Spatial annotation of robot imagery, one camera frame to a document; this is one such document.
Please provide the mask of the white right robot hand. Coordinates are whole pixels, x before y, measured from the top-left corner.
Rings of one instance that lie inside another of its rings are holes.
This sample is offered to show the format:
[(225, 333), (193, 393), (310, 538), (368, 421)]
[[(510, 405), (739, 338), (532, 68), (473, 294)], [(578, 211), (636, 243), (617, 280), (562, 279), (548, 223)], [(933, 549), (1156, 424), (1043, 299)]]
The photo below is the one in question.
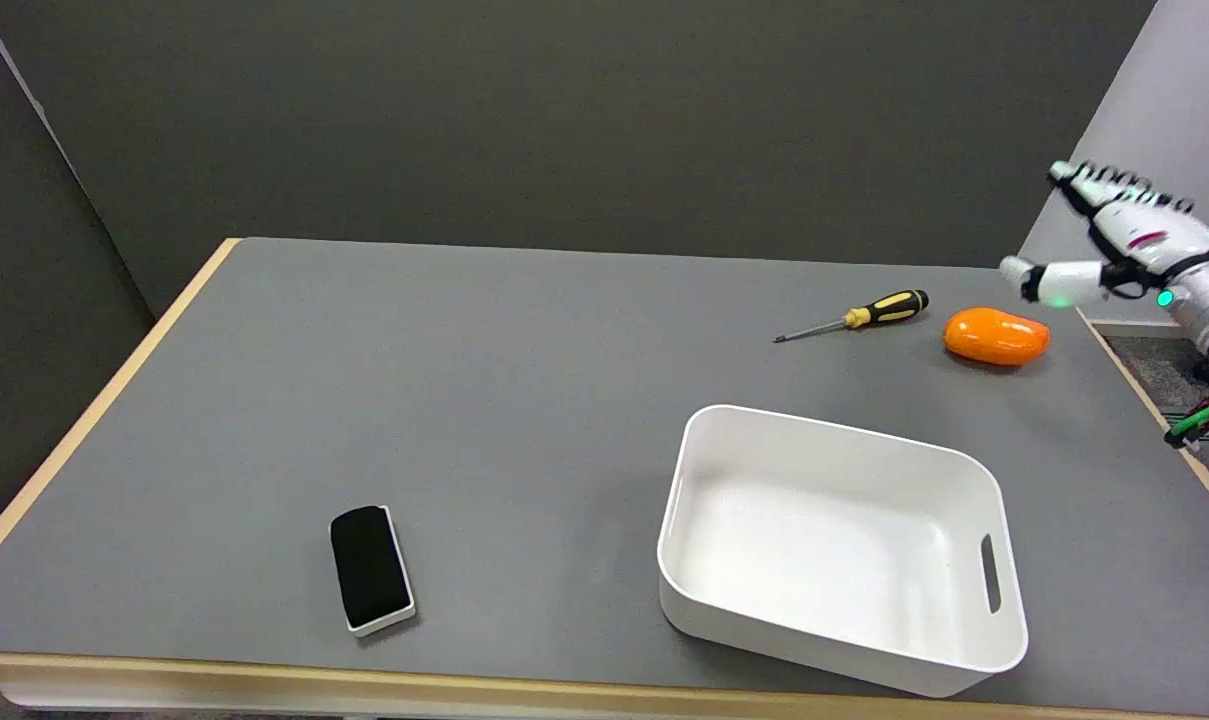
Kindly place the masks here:
[(1110, 297), (1143, 300), (1209, 265), (1209, 227), (1192, 201), (1157, 190), (1147, 178), (1091, 161), (1055, 161), (1053, 188), (1087, 222), (1097, 260), (1037, 265), (1006, 256), (1000, 274), (1029, 304), (1078, 307)]

